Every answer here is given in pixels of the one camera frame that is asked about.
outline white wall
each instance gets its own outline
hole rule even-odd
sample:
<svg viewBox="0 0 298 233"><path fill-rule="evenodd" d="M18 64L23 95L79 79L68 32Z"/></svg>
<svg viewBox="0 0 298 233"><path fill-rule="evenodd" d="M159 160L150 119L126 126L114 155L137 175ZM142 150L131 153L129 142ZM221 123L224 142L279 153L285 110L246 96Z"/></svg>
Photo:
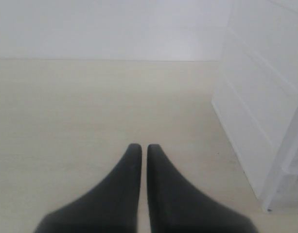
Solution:
<svg viewBox="0 0 298 233"><path fill-rule="evenodd" d="M298 106L298 0L236 0L213 105L260 195Z"/></svg>
<svg viewBox="0 0 298 233"><path fill-rule="evenodd" d="M0 58L219 60L233 0L0 0Z"/></svg>

